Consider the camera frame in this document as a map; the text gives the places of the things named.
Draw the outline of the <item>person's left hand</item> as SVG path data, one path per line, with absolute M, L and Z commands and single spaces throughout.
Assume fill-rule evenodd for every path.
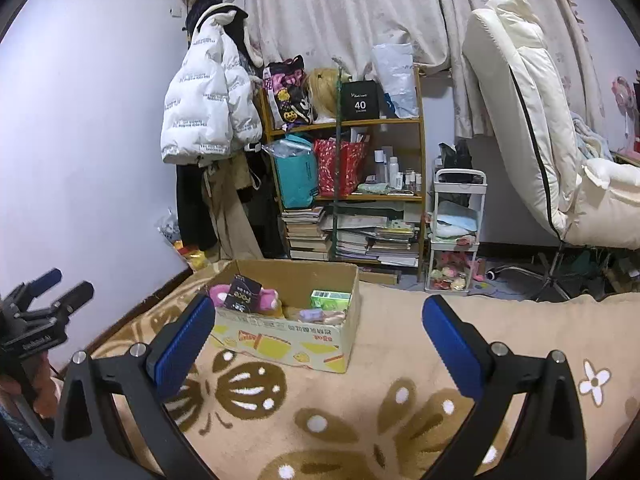
M 56 383 L 52 379 L 47 352 L 38 356 L 38 366 L 32 376 L 32 388 L 36 393 L 32 409 L 42 418 L 55 418 L 58 409 L 58 395 L 56 394 Z M 1 407 L 14 416 L 18 416 L 20 412 L 17 411 L 12 398 L 21 393 L 21 385 L 18 382 L 9 376 L 1 376 Z

